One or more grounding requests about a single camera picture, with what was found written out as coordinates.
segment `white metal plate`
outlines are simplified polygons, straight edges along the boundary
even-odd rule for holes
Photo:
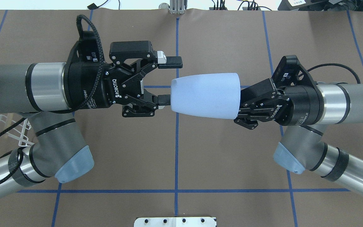
[[[134,227],[216,227],[215,217],[137,218]]]

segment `silver metal ring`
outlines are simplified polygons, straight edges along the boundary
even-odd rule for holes
[[[347,109],[347,100],[344,92],[336,85],[322,84],[317,85],[320,90],[323,101],[324,109],[323,115],[318,124],[336,124],[344,118]]]
[[[69,109],[64,92],[65,62],[39,63],[32,71],[32,92],[43,111]]]

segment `wire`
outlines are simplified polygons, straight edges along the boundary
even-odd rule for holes
[[[9,126],[8,128],[6,128],[4,131],[0,132],[0,137],[2,135],[4,135],[5,133],[7,133],[8,131],[10,131],[11,129],[15,128],[16,126],[18,126],[20,123],[22,123],[26,118],[22,118],[20,119],[18,122],[16,122],[15,124]]]
[[[266,8],[266,9],[269,9],[269,10],[273,11],[272,9],[270,9],[270,8],[268,8],[268,7],[265,7],[265,6],[257,6],[256,8],[257,8],[257,9],[258,9],[258,8]]]
[[[80,14],[77,16],[77,28],[78,28],[78,32],[79,32],[79,36],[82,37],[82,34],[84,32],[83,28],[82,28],[82,19],[86,21],[86,23],[88,23],[88,25],[92,28],[93,33],[95,34],[95,38],[96,38],[96,43],[98,45],[98,52],[99,52],[99,66],[98,66],[98,73],[96,75],[95,78],[95,83],[93,84],[92,90],[90,91],[87,99],[85,99],[80,105],[78,105],[76,108],[74,109],[67,109],[67,110],[59,110],[59,111],[51,111],[52,113],[72,113],[77,111],[78,109],[81,109],[82,107],[84,107],[91,99],[92,96],[95,94],[96,88],[99,84],[99,82],[102,79],[102,72],[103,72],[103,64],[104,64],[104,55],[103,55],[103,48],[102,48],[102,42],[101,42],[101,38],[99,36],[98,30],[96,29],[95,25],[92,23],[92,21],[89,20],[88,17],[86,17],[83,14]]]
[[[9,174],[6,175],[6,177],[4,177],[4,178],[2,178],[0,180],[0,184],[6,182],[19,169],[19,167],[20,167],[20,165],[22,164],[22,161],[23,161],[23,151],[22,151],[22,148],[19,148],[18,149],[18,155],[19,155],[19,161],[16,158],[16,166],[15,166],[15,168],[13,170],[9,170]]]
[[[98,8],[99,7],[101,7],[102,5],[104,5],[104,4],[106,4],[108,2],[108,0],[106,0],[103,4],[101,4],[100,6],[98,6]]]
[[[318,65],[318,66],[311,67],[310,69],[308,69],[308,72],[310,72],[310,71],[312,71],[314,69],[320,68],[320,67],[324,67],[324,66],[338,66],[338,67],[347,69],[348,71],[350,71],[352,73],[352,75],[354,75],[354,77],[355,77],[355,79],[357,81],[357,84],[360,84],[360,79],[359,79],[359,76],[357,75],[357,73],[353,69],[351,69],[350,67],[342,65],[342,64],[337,64],[337,63],[321,64],[321,65]]]

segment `black band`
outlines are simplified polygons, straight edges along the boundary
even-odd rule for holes
[[[317,168],[323,163],[324,158],[326,157],[326,154],[327,154],[327,144],[324,143],[324,151],[323,151],[323,154],[321,155],[321,158],[320,158],[319,162],[310,171],[317,170]]]
[[[32,72],[34,67],[36,66],[37,63],[33,63],[29,66],[29,68],[27,69],[26,72],[26,79],[25,79],[25,85],[26,85],[26,94],[27,94],[27,98],[29,99],[30,104],[32,105],[32,107],[41,112],[42,110],[37,106],[36,101],[34,100],[33,97],[33,92],[32,92]]]
[[[321,137],[323,136],[323,133],[322,132],[320,132],[319,130],[314,129],[312,127],[309,127],[308,125],[300,125],[300,127],[305,128],[305,129],[307,129],[307,130],[309,130],[311,132],[314,132],[314,133],[320,135]]]
[[[45,178],[49,178],[49,176],[43,174],[36,166],[36,164],[34,163],[34,160],[33,160],[33,148],[34,148],[34,145],[30,148],[30,151],[29,151],[29,159],[30,159],[30,164],[32,164],[32,167],[33,169],[36,171],[37,174],[39,174],[40,176],[42,177],[45,177]]]
[[[54,130],[56,128],[60,128],[61,126],[64,126],[64,125],[68,125],[68,124],[70,124],[72,122],[75,122],[74,118],[68,119],[66,121],[60,122],[58,124],[52,125],[52,126],[50,126],[48,128],[45,128],[43,130],[40,130],[40,131],[36,132],[36,136],[38,137],[38,136],[40,136],[42,134],[45,134],[46,132],[49,132],[49,131]]]
[[[351,107],[351,101],[350,101],[350,96],[348,95],[348,92],[346,89],[344,89],[341,85],[336,84],[337,87],[339,87],[345,96],[345,101],[347,102],[347,107],[345,108],[345,113],[343,118],[341,119],[341,121],[337,122],[337,124],[342,123],[343,121],[345,121],[345,119],[347,119],[348,117],[348,113],[350,112],[350,107]]]
[[[339,148],[337,149],[338,149],[338,158],[336,165],[333,167],[333,169],[329,174],[321,178],[325,178],[329,181],[337,181],[341,177],[341,175],[343,175],[345,169],[347,168],[348,162],[350,160],[350,155],[345,151],[341,151]]]

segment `silver bracket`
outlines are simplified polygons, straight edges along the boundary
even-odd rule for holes
[[[170,14],[184,14],[187,9],[187,0],[170,0]]]

